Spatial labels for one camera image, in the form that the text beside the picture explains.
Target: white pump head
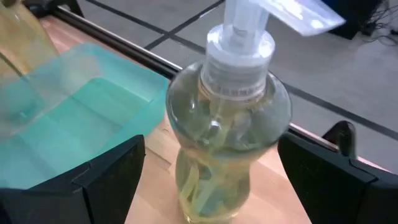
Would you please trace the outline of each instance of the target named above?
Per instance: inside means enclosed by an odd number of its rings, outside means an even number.
[[[246,100],[263,91],[275,50],[274,39],[264,30],[269,13],[302,35],[320,34],[344,23],[318,0],[227,0],[224,24],[208,33],[201,73],[212,94]]]

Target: teal plastic container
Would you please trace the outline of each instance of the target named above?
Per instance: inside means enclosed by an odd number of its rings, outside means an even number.
[[[168,81],[93,44],[0,85],[0,187],[28,189],[164,118]]]

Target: pump dispenser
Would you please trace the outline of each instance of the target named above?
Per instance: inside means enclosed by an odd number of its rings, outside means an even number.
[[[270,13],[302,35],[344,23],[317,0],[226,1],[224,24],[207,35],[204,63],[182,70],[167,92],[167,114],[181,144],[178,197],[190,223],[234,217],[249,196],[251,163],[289,126],[289,95],[268,72],[275,50],[264,30]]]

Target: wooden surface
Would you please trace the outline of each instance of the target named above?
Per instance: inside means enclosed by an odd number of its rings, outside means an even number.
[[[48,16],[41,22],[60,52],[82,42],[104,46],[54,17]],[[179,148],[165,117],[146,138],[147,155],[127,224],[185,223],[174,182]],[[311,223],[287,179],[276,148],[253,164],[250,197],[232,223]]]

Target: soap dispenser bottle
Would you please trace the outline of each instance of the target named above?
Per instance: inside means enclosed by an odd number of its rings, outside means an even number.
[[[0,0],[0,83],[18,79],[58,55],[20,0]]]
[[[344,23],[318,1],[226,1],[224,24],[207,35],[204,63],[183,69],[167,92],[167,114],[181,145],[178,197],[190,223],[234,217],[249,197],[250,165],[289,127],[289,95],[268,72],[275,50],[264,30],[269,13],[302,35]]]

